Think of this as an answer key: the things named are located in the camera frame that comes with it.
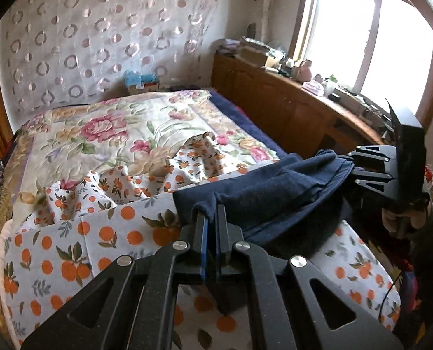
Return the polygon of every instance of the box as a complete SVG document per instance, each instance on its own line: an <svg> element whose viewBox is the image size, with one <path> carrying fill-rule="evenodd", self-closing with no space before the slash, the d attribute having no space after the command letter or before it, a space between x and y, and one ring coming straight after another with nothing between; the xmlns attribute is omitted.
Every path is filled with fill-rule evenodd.
<svg viewBox="0 0 433 350"><path fill-rule="evenodd" d="M130 85L127 89L130 95L138 95L140 93L147 92L158 92L160 88L160 83L158 81L154 83L143 83L141 85Z"/></svg>
<svg viewBox="0 0 433 350"><path fill-rule="evenodd" d="M254 50L248 46L242 47L236 57L254 67L272 67L279 61L267 52Z"/></svg>

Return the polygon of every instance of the orange print sheet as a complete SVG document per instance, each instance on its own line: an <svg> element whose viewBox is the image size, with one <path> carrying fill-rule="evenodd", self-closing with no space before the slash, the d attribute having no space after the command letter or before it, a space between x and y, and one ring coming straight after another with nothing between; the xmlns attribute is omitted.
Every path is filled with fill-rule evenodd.
<svg viewBox="0 0 433 350"><path fill-rule="evenodd" d="M0 293L16 347L117 257L143 258L177 240L180 223L171 192L241 176L272 162L247 167L222 151L208 132L189 139L166 160L164 177L133 176L127 166L119 166L101 174L91 171L69 190L60 182L45 188L45 199L16 233L1 234ZM391 280L348 223L339 223L311 261L378 316ZM393 288L381 318L390 330L399 305ZM223 316L204 287L179 287L174 330L182 349L246 350L251 341L247 309Z"/></svg>

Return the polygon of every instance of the folded clothes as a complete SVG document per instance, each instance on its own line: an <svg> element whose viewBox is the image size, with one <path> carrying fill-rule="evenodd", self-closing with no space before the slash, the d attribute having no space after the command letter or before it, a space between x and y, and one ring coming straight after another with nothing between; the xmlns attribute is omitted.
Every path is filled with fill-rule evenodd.
<svg viewBox="0 0 433 350"><path fill-rule="evenodd" d="M215 222L223 204L228 222L241 227L244 238L266 245L302 221L345 181L353 163L332 150L302 160L296 154L242 177L173 193L181 224L195 222L202 211Z"/></svg>

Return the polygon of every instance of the navy blue blanket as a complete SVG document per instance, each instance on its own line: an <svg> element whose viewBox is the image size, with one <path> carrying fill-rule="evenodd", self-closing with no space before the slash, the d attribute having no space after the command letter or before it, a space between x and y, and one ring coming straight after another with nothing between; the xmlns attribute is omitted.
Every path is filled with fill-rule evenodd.
<svg viewBox="0 0 433 350"><path fill-rule="evenodd" d="M306 160L289 154L237 178L177 190L173 199L183 225L195 222L199 210L213 225L217 204L224 204L228 222L241 227L246 240L262 246L326 201L352 168L352 162L332 150Z"/></svg>
<svg viewBox="0 0 433 350"><path fill-rule="evenodd" d="M262 142L270 150L276 151L277 156L281 159L286 155L285 151L276 144L276 142L260 130L248 117L243 114L239 108L231 101L224 98L217 92L211 92L210 101L237 126L247 134Z"/></svg>

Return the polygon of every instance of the black cable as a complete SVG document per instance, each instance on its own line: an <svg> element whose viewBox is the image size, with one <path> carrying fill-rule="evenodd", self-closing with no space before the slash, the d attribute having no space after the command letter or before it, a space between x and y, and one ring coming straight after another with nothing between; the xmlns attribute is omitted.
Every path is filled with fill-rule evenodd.
<svg viewBox="0 0 433 350"><path fill-rule="evenodd" d="M383 309L383 307L384 307L385 300L387 299L388 294L390 293L390 291L392 290L393 286L396 284L396 282L398 281L399 277L400 277L402 274L403 274L403 271L401 271L401 272L399 273L399 275L396 277L396 279L394 280L393 284L390 286L390 288L388 289L387 293L385 294L384 300L382 301L382 305L380 306L380 310L379 310L379 312L378 312L378 321L379 321L380 323L382 323L381 320L380 320L380 318L381 318L381 316L382 316L382 309Z"/></svg>

